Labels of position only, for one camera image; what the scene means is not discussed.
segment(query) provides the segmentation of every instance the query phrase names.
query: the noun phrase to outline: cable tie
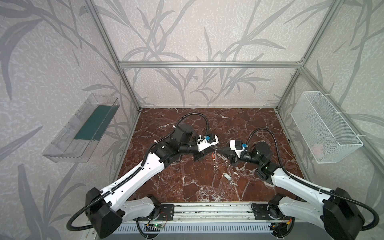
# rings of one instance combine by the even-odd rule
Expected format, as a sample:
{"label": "cable tie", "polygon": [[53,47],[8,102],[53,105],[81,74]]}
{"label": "cable tie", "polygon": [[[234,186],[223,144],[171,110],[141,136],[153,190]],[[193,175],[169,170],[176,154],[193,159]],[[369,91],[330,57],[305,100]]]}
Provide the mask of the cable tie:
{"label": "cable tie", "polygon": [[324,189],[325,187],[319,187],[319,193],[322,194],[322,192],[320,192],[321,189]]}

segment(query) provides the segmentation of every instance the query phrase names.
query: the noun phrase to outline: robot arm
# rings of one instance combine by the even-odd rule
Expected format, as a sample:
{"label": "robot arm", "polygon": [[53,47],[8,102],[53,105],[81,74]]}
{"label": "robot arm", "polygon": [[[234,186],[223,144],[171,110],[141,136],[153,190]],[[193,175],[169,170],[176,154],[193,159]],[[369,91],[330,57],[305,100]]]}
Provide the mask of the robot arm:
{"label": "robot arm", "polygon": [[278,194],[268,203],[268,214],[272,218],[277,218],[280,213],[299,218],[325,229],[336,240],[353,240],[362,229],[365,219],[355,204],[324,193],[332,192],[350,199],[346,191],[340,188],[333,191],[288,173],[270,161],[273,153],[265,142],[256,143],[251,150],[240,140],[231,140],[230,147],[219,152],[227,157],[232,165],[237,165],[239,161],[257,164],[255,173],[263,181],[286,189],[306,201],[297,201]]}
{"label": "robot arm", "polygon": [[[153,219],[160,213],[160,202],[155,197],[143,197],[126,201],[139,187],[151,177],[163,171],[167,166],[179,160],[184,154],[193,154],[194,160],[203,159],[205,154],[214,150],[218,138],[214,134],[192,137],[194,131],[186,124],[174,127],[174,131],[165,141],[157,143],[147,155],[145,162],[140,162],[128,173],[112,184],[91,189],[86,195],[86,205],[108,193],[98,204],[86,209],[85,213],[100,238],[113,233],[122,222],[138,217]],[[71,224],[69,230],[75,229]]]}

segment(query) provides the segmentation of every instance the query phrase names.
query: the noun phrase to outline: red marble surface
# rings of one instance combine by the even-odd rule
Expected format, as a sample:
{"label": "red marble surface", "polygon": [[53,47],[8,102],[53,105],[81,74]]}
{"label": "red marble surface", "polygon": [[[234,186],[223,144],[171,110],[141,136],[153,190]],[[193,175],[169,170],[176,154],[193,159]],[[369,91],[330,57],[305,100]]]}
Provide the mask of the red marble surface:
{"label": "red marble surface", "polygon": [[[247,141],[250,133],[258,127],[269,128],[277,138],[286,169],[303,176],[272,108],[188,108],[143,109],[119,177],[142,161],[148,146],[155,139],[168,134],[172,125],[190,112],[200,112],[207,116],[209,133],[218,136],[218,148],[229,146],[231,139]],[[200,116],[190,116],[183,123],[191,125],[197,134],[203,134],[205,130],[205,121]],[[251,143],[262,140],[276,152],[273,139],[267,132],[256,133]],[[276,154],[271,160],[277,163]],[[288,191],[260,180],[254,174],[256,168],[255,164],[242,162],[237,167],[232,167],[219,154],[216,163],[210,154],[199,162],[194,162],[192,156],[184,155],[180,162],[173,163],[147,181],[130,200],[148,194],[153,194],[160,202],[269,201],[276,193],[294,197]],[[238,186],[231,185],[223,173],[228,173]]]}

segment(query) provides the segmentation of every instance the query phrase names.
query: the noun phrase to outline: green mat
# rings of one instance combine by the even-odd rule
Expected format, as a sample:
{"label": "green mat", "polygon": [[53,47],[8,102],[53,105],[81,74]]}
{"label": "green mat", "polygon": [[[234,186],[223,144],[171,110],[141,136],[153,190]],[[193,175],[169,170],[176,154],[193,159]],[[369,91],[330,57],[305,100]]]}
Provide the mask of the green mat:
{"label": "green mat", "polygon": [[118,108],[119,106],[97,106],[74,139],[100,141]]}

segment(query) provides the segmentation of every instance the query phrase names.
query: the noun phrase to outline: wire mesh basket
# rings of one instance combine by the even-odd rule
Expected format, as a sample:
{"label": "wire mesh basket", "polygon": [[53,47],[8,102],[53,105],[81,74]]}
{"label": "wire mesh basket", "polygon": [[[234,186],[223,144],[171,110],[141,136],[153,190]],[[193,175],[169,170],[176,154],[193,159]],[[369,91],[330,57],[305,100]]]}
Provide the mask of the wire mesh basket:
{"label": "wire mesh basket", "polygon": [[303,92],[291,116],[317,163],[339,162],[363,145],[319,91]]}

